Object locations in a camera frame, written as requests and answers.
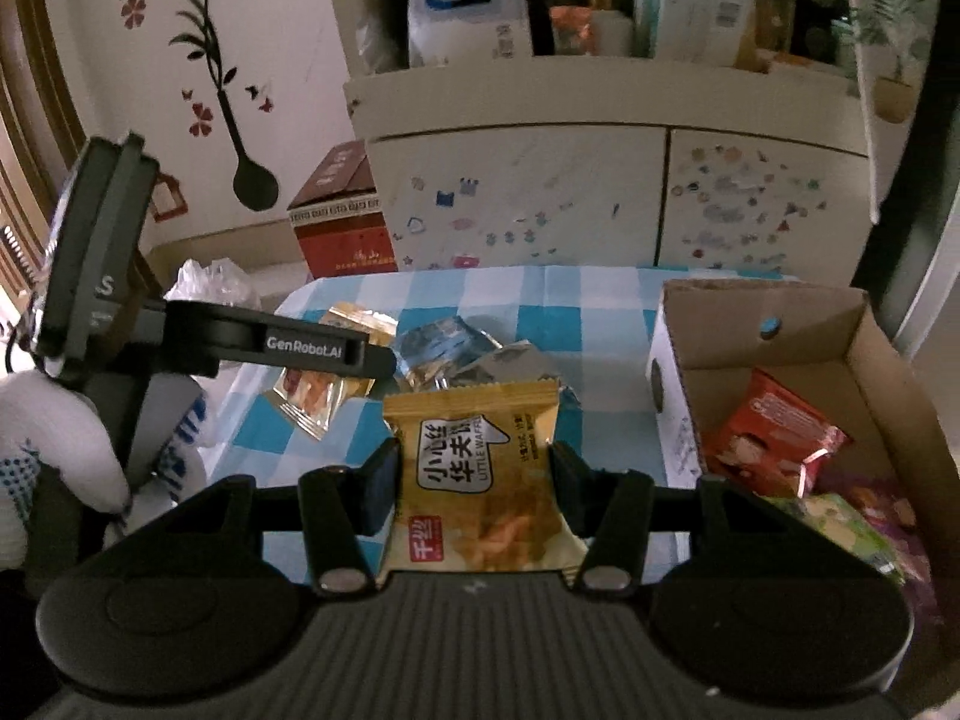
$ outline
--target potted plant picture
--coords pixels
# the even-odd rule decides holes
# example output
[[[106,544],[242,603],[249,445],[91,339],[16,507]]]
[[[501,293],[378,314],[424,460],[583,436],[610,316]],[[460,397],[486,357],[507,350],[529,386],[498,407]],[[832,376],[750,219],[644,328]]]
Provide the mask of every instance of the potted plant picture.
[[[919,74],[910,70],[930,56],[930,34],[936,20],[934,0],[869,0],[853,9],[854,36],[861,46],[886,47],[894,60],[891,76],[877,76],[872,102],[877,117],[902,124],[917,105]]]

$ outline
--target box lid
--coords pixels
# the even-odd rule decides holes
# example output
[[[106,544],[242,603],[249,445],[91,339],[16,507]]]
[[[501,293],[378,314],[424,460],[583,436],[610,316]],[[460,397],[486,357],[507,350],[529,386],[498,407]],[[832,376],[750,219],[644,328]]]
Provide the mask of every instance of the box lid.
[[[363,141],[348,141],[330,149],[304,187],[296,193],[288,210],[375,190]]]

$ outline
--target plant pot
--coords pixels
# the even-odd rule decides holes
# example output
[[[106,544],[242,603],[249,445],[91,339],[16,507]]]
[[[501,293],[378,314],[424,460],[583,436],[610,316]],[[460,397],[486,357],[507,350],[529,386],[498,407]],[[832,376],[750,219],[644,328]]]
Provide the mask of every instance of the plant pot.
[[[894,79],[874,81],[874,113],[890,124],[903,124],[917,105],[917,90]]]

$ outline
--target table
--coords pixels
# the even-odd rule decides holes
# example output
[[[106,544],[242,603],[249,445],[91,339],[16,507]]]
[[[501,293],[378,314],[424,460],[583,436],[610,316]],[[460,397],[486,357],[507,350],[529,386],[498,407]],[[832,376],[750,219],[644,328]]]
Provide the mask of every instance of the table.
[[[405,332],[459,314],[501,343],[528,338],[556,361],[581,408],[563,408],[556,439],[592,466],[635,469],[666,484],[656,420],[645,379],[656,305],[665,280],[736,276],[732,271],[661,271],[593,266],[516,266],[470,271],[416,271],[320,279],[292,293],[277,314],[318,320],[338,301],[390,314]],[[211,482],[243,473],[258,487],[293,485],[312,469],[360,466],[389,435],[382,406],[347,401],[323,440],[295,429],[262,392],[280,370],[244,365],[224,398],[216,445],[205,452]],[[361,538],[376,571],[387,527]],[[677,541],[655,535],[645,581],[656,581],[677,561]],[[266,533],[265,559],[293,581],[306,581],[299,533]]]

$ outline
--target gold wrapper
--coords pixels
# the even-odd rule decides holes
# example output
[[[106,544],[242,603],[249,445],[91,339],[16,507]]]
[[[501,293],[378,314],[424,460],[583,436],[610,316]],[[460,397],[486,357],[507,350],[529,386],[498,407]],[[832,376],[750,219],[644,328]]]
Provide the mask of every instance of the gold wrapper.
[[[390,346],[397,336],[396,319],[352,303],[337,303],[323,315],[320,324],[367,333],[370,343],[376,346]],[[296,427],[321,439],[347,399],[366,397],[372,388],[373,379],[347,379],[317,370],[285,368],[274,388],[264,395]]]
[[[397,513],[380,579],[415,571],[575,569],[587,549],[550,478],[557,382],[384,398],[401,443]]]

